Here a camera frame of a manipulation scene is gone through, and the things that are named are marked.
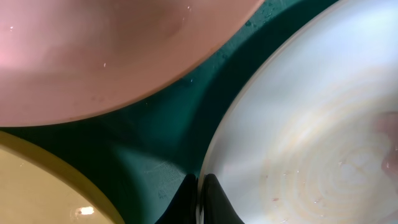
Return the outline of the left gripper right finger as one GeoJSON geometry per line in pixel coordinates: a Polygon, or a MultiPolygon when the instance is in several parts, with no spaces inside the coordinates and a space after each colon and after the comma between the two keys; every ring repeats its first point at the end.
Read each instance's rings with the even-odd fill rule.
{"type": "Polygon", "coordinates": [[[205,176],[200,193],[200,206],[204,224],[244,224],[214,174],[205,176]]]}

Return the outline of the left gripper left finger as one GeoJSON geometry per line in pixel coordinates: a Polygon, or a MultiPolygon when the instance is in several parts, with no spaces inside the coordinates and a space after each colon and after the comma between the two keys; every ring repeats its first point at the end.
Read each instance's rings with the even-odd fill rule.
{"type": "Polygon", "coordinates": [[[166,211],[155,224],[196,224],[197,184],[194,174],[186,175],[166,211]]]}

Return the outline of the light blue plate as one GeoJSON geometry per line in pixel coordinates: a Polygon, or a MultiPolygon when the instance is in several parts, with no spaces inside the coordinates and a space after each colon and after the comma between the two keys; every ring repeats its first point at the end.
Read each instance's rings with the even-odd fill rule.
{"type": "Polygon", "coordinates": [[[221,120],[201,167],[244,223],[396,223],[397,1],[338,1],[275,51],[221,120]]]}

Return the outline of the white plate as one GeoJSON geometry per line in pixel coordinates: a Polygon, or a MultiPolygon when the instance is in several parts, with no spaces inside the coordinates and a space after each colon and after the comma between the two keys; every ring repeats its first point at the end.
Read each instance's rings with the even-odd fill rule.
{"type": "Polygon", "coordinates": [[[66,123],[192,71],[262,0],[1,0],[1,126],[66,123]]]}

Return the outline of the teal plastic tray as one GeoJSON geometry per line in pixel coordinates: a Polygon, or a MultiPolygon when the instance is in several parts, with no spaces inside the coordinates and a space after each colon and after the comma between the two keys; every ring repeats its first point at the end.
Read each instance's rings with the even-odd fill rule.
{"type": "Polygon", "coordinates": [[[126,223],[155,223],[184,177],[198,175],[227,109],[255,71],[334,0],[268,0],[209,59],[167,88],[117,111],[6,132],[89,178],[126,223]]]}

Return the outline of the yellow plate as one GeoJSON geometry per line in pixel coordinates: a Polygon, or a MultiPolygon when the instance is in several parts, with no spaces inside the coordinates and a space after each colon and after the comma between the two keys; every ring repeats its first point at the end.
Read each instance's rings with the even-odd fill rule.
{"type": "Polygon", "coordinates": [[[1,133],[1,223],[124,223],[81,172],[50,152],[1,133]]]}

